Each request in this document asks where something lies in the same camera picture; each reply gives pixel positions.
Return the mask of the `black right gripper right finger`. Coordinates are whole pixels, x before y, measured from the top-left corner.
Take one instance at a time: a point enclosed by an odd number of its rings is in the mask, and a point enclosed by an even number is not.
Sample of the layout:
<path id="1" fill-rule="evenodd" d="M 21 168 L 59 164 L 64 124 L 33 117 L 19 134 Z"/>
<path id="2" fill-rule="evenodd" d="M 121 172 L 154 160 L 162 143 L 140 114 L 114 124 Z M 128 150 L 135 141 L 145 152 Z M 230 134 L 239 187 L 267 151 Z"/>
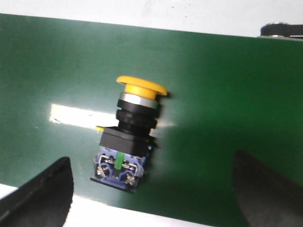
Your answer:
<path id="1" fill-rule="evenodd" d="M 303 188 L 245 151 L 234 153 L 232 184 L 248 226 L 303 225 Z"/>

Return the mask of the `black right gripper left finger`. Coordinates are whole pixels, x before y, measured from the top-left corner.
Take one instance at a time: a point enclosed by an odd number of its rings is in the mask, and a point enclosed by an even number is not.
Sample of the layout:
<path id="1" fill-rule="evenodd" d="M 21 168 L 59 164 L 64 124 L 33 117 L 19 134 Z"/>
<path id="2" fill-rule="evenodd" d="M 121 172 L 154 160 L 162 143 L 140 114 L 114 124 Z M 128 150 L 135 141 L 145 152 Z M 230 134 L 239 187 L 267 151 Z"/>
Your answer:
<path id="1" fill-rule="evenodd" d="M 72 204 L 73 175 L 62 157 L 0 200 L 2 227 L 62 227 Z"/>

